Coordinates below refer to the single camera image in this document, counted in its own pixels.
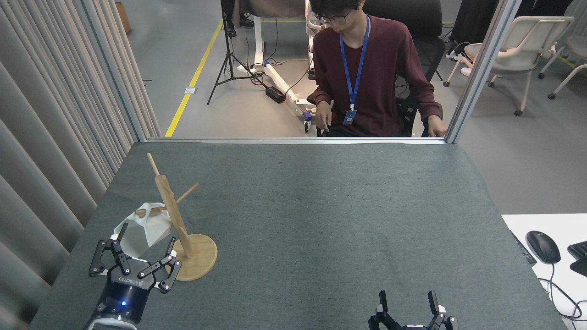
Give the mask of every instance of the cardboard box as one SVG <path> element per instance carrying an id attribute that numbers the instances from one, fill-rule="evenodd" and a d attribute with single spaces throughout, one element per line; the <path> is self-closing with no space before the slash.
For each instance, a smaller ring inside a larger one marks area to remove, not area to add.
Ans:
<path id="1" fill-rule="evenodd" d="M 128 33 L 130 31 L 130 22 L 128 16 L 126 16 L 126 11 L 124 10 L 124 5 L 122 2 L 115 2 L 116 9 L 118 9 L 118 14 L 120 15 L 120 20 L 122 21 L 122 26 L 124 27 L 124 31 Z"/>

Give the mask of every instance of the gray curtain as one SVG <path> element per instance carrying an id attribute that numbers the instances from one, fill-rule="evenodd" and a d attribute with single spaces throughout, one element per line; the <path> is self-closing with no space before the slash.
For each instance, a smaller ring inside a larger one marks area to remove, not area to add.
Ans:
<path id="1" fill-rule="evenodd" d="M 160 136 L 113 1 L 0 0 L 0 329 L 26 329 L 135 141 Z"/>
<path id="2" fill-rule="evenodd" d="M 574 0 L 566 9 L 565 15 L 574 16 L 575 23 L 571 26 L 566 36 L 587 36 L 587 0 Z"/>

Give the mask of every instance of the wooden mug tree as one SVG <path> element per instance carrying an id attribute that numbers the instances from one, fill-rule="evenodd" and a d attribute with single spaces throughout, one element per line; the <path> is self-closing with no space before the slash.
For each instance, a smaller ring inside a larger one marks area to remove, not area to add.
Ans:
<path id="1" fill-rule="evenodd" d="M 181 261 L 181 269 L 177 275 L 180 281 L 193 281 L 206 275 L 216 263 L 218 257 L 218 248 L 212 238 L 202 234 L 187 233 L 185 224 L 181 218 L 177 203 L 179 203 L 187 194 L 194 190 L 198 184 L 192 186 L 186 191 L 178 200 L 175 200 L 173 191 L 169 186 L 167 177 L 159 173 L 153 156 L 147 153 L 149 162 L 155 172 L 155 184 L 159 190 L 159 194 L 163 199 L 163 204 L 171 218 L 173 227 L 175 228 L 179 240 L 173 245 L 173 249 L 177 252 L 176 259 Z"/>

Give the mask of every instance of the black hair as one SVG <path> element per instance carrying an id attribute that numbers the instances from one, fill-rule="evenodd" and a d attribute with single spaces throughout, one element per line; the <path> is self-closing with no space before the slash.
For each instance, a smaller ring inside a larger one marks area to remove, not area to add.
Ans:
<path id="1" fill-rule="evenodd" d="M 359 9 L 360 0 L 310 0 L 312 11 L 317 17 L 344 14 L 351 9 Z"/>

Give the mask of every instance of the blue lanyard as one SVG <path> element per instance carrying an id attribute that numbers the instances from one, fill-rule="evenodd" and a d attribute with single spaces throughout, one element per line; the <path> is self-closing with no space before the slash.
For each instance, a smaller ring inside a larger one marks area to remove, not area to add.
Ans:
<path id="1" fill-rule="evenodd" d="M 361 80 L 361 72 L 363 72 L 363 61 L 365 60 L 365 52 L 367 51 L 367 41 L 369 40 L 369 31 L 371 30 L 371 22 L 368 15 L 367 17 L 367 29 L 365 30 L 365 37 L 363 38 L 363 50 L 361 51 L 361 60 L 359 61 L 359 70 L 357 71 L 357 79 L 355 82 L 355 89 L 353 90 L 352 86 L 350 85 L 350 73 L 349 73 L 349 65 L 346 62 L 346 52 L 345 52 L 345 43 L 342 40 L 343 35 L 340 34 L 340 52 L 342 53 L 342 62 L 345 65 L 345 74 L 346 74 L 346 84 L 349 87 L 349 96 L 350 96 L 350 109 L 351 111 L 355 110 L 355 101 L 357 100 L 357 93 L 359 92 L 359 82 Z"/>

